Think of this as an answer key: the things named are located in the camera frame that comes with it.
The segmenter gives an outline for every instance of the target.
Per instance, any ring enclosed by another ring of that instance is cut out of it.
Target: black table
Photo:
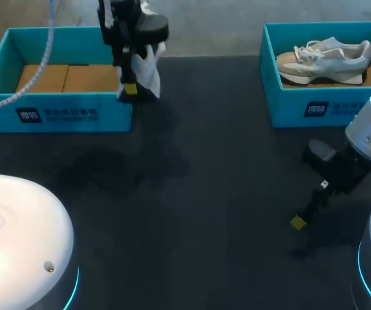
[[[163,59],[162,102],[136,108],[128,134],[0,135],[0,174],[70,213],[80,309],[353,309],[371,175],[308,234],[290,227],[321,181],[302,148],[344,134],[272,129],[258,60]]]

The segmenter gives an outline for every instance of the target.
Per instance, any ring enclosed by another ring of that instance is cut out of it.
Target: yellow block
[[[290,221],[290,224],[296,228],[298,231],[300,231],[303,227],[305,227],[308,223],[306,223],[302,218],[295,215],[294,218]]]
[[[124,84],[123,89],[128,95],[138,95],[138,89],[136,89],[136,84]]]

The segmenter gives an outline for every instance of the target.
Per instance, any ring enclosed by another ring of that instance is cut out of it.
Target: cardboard box
[[[47,65],[44,73],[29,92],[63,92],[68,67],[68,65]],[[25,65],[16,92],[20,91],[32,79],[38,68],[39,65]]]
[[[69,66],[63,92],[117,92],[118,84],[112,65]]]
[[[371,22],[266,24],[260,49],[260,75],[274,127],[346,126],[371,97],[371,70],[364,85],[338,83],[285,86],[276,57],[313,40],[336,37],[342,43],[371,42]]]
[[[28,74],[23,72],[27,65],[40,63],[47,36],[48,28],[6,31],[0,44],[0,100],[16,91],[22,73]],[[111,47],[103,43],[99,27],[55,28],[49,65],[109,67],[112,61]],[[44,84],[46,77],[45,73],[37,87]],[[63,76],[55,87],[50,84],[49,89],[59,90],[62,79]],[[127,132],[131,128],[132,105],[119,102],[115,90],[67,93],[45,90],[26,94],[0,109],[0,132]]]

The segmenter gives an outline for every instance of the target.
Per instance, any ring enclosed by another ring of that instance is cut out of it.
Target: teal box
[[[330,37],[347,44],[371,42],[371,22],[264,25],[260,74],[274,127],[346,126],[369,100],[371,87],[283,88],[276,57]]]
[[[23,67],[39,64],[48,28],[11,28],[0,44],[0,100],[16,90]],[[59,27],[49,64],[112,64],[99,27]],[[26,94],[0,108],[0,132],[127,132],[132,106],[116,92]]]

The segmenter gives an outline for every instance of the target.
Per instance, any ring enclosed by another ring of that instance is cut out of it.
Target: sneaker
[[[295,52],[276,58],[282,77],[307,85],[317,78],[329,78],[339,83],[362,84],[363,73],[371,62],[371,43],[342,44],[334,37],[324,41],[310,41]]]

